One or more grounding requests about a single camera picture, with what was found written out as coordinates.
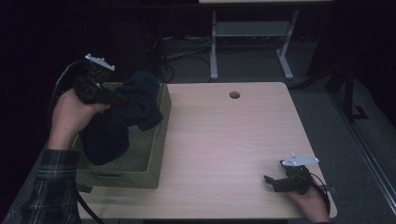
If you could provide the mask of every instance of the cloth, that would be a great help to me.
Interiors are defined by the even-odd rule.
[[[128,97],[126,105],[113,105],[96,114],[79,133],[86,157],[95,165],[115,160],[129,147],[128,127],[137,125],[141,131],[155,127],[163,120],[157,107],[158,80],[148,71],[138,71],[116,88],[116,94]]]
[[[31,197],[21,207],[21,223],[81,223],[76,196],[79,154],[44,149]]]

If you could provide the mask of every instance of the plaid sleeve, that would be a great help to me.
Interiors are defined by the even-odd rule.
[[[76,197],[78,152],[44,149],[21,223],[81,223]]]

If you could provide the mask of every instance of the white bracket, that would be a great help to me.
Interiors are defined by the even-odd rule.
[[[301,166],[309,163],[318,163],[318,162],[319,159],[316,157],[307,157],[305,155],[292,152],[291,156],[287,160],[282,161],[282,164],[284,166]]]
[[[87,55],[85,56],[85,58],[88,59],[88,60],[90,60],[90,61],[93,62],[93,63],[100,64],[100,65],[102,65],[103,67],[105,67],[105,68],[107,68],[107,69],[110,69],[110,70],[113,71],[113,72],[114,72],[114,70],[116,69],[116,66],[110,65],[110,64],[106,63],[104,58],[95,58],[95,57],[92,57],[91,54],[87,54]]]

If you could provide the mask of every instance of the person's left hand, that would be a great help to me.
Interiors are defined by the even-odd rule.
[[[110,108],[110,105],[85,105],[74,89],[62,94],[53,109],[49,134],[49,149],[69,149],[76,134],[82,131],[93,115]]]

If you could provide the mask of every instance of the hand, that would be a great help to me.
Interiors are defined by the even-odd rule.
[[[74,89],[66,91],[53,109],[48,148],[69,149],[74,137],[88,125],[93,115],[109,108],[110,105],[84,105]]]
[[[312,223],[330,222],[327,213],[326,204],[320,196],[320,193],[312,187],[304,195],[296,192],[286,192],[292,201],[297,203],[300,210]]]

